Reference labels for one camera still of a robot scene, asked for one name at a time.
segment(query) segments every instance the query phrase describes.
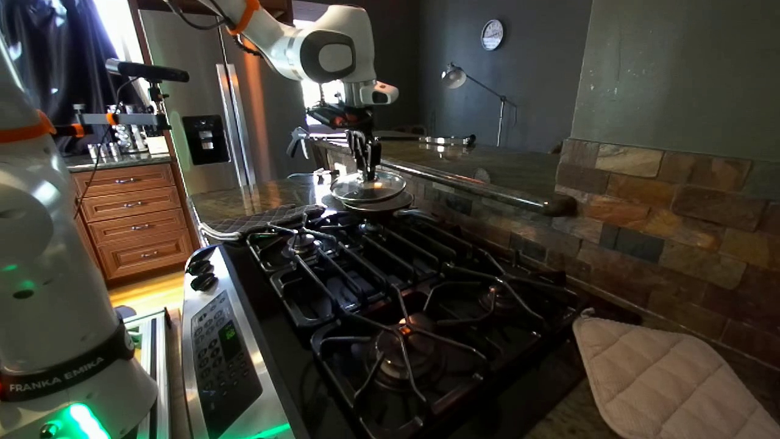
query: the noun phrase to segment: oven mitt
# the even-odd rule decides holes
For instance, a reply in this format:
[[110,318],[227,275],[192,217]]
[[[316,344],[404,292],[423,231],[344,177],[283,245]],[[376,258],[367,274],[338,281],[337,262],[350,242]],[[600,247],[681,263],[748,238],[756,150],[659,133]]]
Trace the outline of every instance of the oven mitt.
[[588,314],[573,331],[595,406],[620,436],[780,439],[777,422],[710,344]]

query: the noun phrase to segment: black stovetop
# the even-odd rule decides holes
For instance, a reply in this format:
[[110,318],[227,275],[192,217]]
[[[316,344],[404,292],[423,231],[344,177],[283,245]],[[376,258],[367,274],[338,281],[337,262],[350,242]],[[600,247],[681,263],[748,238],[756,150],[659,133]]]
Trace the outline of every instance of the black stovetop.
[[566,366],[579,301],[560,278],[506,269],[433,221],[327,216],[247,242],[244,290],[313,436],[469,436],[526,408],[489,422],[520,434],[579,379]]

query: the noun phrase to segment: gas stove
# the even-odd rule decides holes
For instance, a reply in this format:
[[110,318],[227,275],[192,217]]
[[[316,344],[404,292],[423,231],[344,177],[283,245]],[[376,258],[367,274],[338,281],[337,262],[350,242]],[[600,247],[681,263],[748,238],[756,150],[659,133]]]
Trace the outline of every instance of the gas stove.
[[239,339],[259,339],[297,436],[458,436],[567,344],[582,310],[562,278],[410,210],[271,222],[220,255],[235,269],[215,283],[241,296]]

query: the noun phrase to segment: wall clock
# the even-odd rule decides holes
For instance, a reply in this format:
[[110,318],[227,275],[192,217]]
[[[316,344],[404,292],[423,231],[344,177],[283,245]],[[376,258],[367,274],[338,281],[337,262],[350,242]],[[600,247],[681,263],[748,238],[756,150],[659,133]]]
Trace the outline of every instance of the wall clock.
[[504,24],[499,21],[487,21],[482,28],[482,46],[484,52],[495,52],[504,42]]

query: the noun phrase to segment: white robot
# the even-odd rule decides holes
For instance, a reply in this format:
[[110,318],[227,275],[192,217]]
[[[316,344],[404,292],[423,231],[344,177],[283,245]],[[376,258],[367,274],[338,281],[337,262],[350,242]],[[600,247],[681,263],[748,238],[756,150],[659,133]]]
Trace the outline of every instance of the white robot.
[[[389,105],[398,91],[376,82],[363,10],[330,7],[314,28],[295,29],[259,0],[202,3],[285,79],[344,82],[344,105],[319,117],[358,133],[373,171],[370,107]],[[74,201],[51,133],[26,105],[0,40],[0,436],[127,436],[155,400],[77,239]]]

